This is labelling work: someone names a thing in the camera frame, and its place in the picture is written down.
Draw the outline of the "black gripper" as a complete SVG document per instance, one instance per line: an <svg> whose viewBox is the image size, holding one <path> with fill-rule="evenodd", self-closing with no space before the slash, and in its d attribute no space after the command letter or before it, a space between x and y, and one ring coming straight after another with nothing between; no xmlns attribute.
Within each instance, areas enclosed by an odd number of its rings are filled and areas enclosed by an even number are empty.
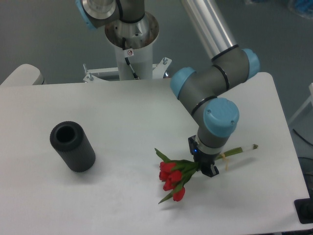
<svg viewBox="0 0 313 235"><path fill-rule="evenodd" d="M216 157L220 154L222 147L208 147L193 135L188 138L190 154L193 155L195 162L201 164L200 171L202 174L214 177L219 174L218 168L214 165Z"/></svg>

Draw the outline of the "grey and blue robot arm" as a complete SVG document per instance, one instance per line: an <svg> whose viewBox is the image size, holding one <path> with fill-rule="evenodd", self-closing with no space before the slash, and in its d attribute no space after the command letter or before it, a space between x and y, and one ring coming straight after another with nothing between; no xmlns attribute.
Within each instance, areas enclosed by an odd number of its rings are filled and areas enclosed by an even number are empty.
<svg viewBox="0 0 313 235"><path fill-rule="evenodd" d="M217 175L217 156L234 132L239 120L237 106L221 95L240 85L260 70L257 55L241 49L213 0L182 2L211 59L204 72L182 68L171 78L170 87L198 125L188 139L198 171ZM152 79L157 69L152 62L152 44L158 37L155 17L145 10L142 0L78 0L76 6L91 29L104 27L115 48L120 80Z"/></svg>

